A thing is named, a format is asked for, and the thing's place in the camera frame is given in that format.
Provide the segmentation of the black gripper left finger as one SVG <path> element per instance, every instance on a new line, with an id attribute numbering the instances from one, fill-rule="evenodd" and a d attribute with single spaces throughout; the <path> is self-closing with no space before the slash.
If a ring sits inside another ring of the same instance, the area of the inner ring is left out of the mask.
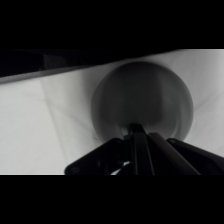
<path id="1" fill-rule="evenodd" d="M 148 146 L 147 135 L 140 124 L 129 127 L 132 149 L 132 163 L 135 175 L 154 175 L 154 167 Z"/>

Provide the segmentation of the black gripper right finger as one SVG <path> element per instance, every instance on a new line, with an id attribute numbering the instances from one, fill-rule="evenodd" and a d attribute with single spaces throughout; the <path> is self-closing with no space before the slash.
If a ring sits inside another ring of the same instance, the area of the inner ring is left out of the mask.
<path id="1" fill-rule="evenodd" d="M 199 175 L 197 171 L 174 147 L 158 133 L 150 134 L 150 138 L 182 175 Z"/>

